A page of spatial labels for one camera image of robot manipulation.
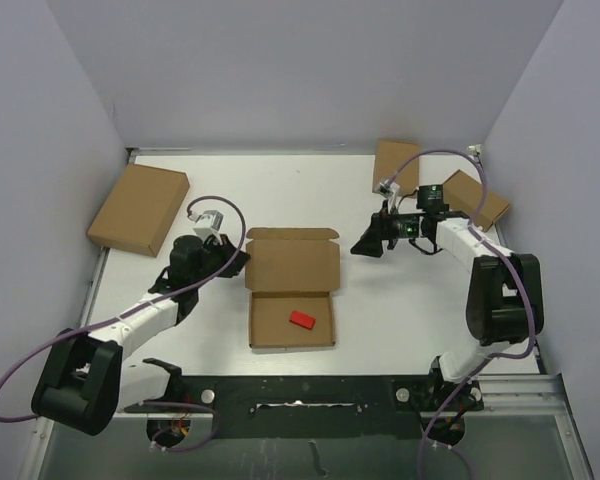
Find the brown cardboard box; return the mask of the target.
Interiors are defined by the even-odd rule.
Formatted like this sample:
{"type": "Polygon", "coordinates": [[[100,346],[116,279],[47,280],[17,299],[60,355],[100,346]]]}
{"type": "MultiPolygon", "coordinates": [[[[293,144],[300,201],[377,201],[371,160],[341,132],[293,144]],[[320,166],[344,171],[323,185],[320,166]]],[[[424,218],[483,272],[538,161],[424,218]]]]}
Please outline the brown cardboard box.
{"type": "Polygon", "coordinates": [[[332,347],[332,294],[341,285],[339,234],[331,228],[254,227],[247,233],[252,349],[332,347]],[[316,318],[313,330],[289,322],[293,310],[316,318]]]}

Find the small red block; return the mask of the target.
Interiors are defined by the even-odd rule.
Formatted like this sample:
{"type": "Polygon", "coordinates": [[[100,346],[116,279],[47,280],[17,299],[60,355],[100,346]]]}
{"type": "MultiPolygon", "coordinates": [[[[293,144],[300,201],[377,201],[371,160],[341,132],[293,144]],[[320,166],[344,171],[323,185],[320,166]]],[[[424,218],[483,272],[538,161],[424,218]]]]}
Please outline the small red block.
{"type": "Polygon", "coordinates": [[[313,330],[316,324],[316,318],[304,312],[293,310],[290,314],[289,322],[303,329],[313,330]]]}

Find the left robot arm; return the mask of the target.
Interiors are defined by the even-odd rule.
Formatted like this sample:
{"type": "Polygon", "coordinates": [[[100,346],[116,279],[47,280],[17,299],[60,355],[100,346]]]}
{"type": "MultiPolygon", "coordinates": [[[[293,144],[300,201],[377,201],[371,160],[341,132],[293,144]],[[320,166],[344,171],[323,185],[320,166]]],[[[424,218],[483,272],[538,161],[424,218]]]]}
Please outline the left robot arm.
{"type": "Polygon", "coordinates": [[[180,368],[154,358],[129,358],[184,321],[203,285],[237,276],[250,258],[225,234],[178,237],[168,265],[139,302],[102,326],[66,329],[55,338],[33,393],[33,412],[97,435],[116,412],[146,400],[162,411],[176,408],[183,398],[180,368]]]}

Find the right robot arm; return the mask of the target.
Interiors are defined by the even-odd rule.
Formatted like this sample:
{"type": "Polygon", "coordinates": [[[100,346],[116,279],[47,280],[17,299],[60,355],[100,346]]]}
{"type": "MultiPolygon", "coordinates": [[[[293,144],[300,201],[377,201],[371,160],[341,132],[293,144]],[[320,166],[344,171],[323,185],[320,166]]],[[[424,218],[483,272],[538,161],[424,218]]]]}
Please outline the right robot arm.
{"type": "Polygon", "coordinates": [[[416,213],[399,211],[399,186],[380,182],[380,210],[350,249],[353,255],[379,258],[403,239],[418,248],[427,239],[433,256],[451,254],[470,274],[465,319],[468,337],[437,358],[439,375],[424,385],[426,400],[444,409],[457,401],[459,383],[475,377],[494,359],[529,356],[544,325],[540,264],[532,254],[517,254],[476,228],[469,215],[444,201],[443,187],[417,190],[416,213]]]}

